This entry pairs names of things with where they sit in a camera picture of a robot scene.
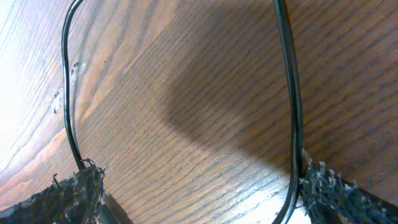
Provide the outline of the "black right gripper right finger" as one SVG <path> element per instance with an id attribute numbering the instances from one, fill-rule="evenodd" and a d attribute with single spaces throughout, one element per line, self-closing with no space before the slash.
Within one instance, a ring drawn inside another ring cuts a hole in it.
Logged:
<path id="1" fill-rule="evenodd" d="M 312 223 L 397 223 L 397 206 L 344 180 L 303 149 L 305 172 L 299 180 L 306 214 Z"/>

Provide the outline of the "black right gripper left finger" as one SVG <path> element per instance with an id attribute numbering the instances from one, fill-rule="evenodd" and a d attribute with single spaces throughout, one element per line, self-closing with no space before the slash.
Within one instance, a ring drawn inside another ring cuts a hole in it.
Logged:
<path id="1" fill-rule="evenodd" d="M 96 223 L 105 193 L 105 168 L 89 166 L 3 211 L 1 223 Z"/>

